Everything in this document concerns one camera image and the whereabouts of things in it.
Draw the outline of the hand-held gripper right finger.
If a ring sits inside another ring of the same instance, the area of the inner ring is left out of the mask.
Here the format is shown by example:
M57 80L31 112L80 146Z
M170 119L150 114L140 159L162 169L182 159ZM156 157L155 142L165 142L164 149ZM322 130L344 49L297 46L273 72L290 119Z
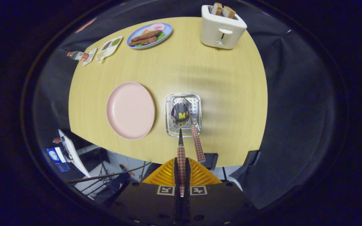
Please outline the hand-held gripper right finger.
M236 183L223 182L197 161L186 159L186 223L247 226L256 216L256 207Z

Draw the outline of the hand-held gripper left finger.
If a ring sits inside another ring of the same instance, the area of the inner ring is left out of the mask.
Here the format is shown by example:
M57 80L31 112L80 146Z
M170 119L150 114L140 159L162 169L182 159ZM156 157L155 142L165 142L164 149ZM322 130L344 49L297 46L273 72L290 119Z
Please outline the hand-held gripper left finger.
M177 158L170 186L159 182L128 182L109 199L109 213L131 226L175 226L180 221L180 186Z

